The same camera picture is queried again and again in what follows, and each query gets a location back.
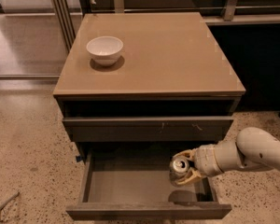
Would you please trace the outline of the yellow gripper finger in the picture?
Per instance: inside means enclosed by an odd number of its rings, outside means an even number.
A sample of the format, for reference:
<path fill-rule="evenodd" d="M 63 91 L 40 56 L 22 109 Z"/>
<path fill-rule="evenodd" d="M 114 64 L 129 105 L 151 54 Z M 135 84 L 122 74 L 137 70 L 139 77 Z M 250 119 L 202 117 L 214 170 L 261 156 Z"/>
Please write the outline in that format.
<path fill-rule="evenodd" d="M 194 149 L 186 149 L 186 150 L 183 150 L 181 152 L 176 153 L 175 154 L 175 158 L 177 158 L 177 157 L 185 157 L 189 161 L 194 161 L 195 153 L 196 153 L 196 148 L 194 148 Z"/>
<path fill-rule="evenodd" d="M 204 179 L 204 175 L 197 169 L 190 167 L 186 174 L 178 178 L 175 183 L 178 186 L 185 186 L 197 183 L 202 179 Z"/>

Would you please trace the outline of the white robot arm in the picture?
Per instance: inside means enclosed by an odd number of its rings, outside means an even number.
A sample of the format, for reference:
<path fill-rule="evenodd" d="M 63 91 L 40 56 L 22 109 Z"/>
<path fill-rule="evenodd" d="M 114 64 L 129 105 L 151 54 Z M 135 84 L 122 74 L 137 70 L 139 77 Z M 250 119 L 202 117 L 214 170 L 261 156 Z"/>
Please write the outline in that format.
<path fill-rule="evenodd" d="M 190 185 L 228 171 L 280 172 L 280 141 L 266 131 L 248 127 L 232 142 L 202 145 L 175 154 L 170 177 L 176 186 Z"/>

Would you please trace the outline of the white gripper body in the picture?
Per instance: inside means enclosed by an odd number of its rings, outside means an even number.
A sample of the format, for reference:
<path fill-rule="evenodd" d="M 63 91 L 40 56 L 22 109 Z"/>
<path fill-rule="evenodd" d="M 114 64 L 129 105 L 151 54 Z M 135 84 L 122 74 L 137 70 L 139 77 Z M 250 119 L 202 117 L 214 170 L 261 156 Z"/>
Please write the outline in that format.
<path fill-rule="evenodd" d="M 203 145 L 196 149 L 194 154 L 195 168 L 205 176 L 221 175 L 223 171 L 220 169 L 217 161 L 217 152 L 219 145 Z"/>

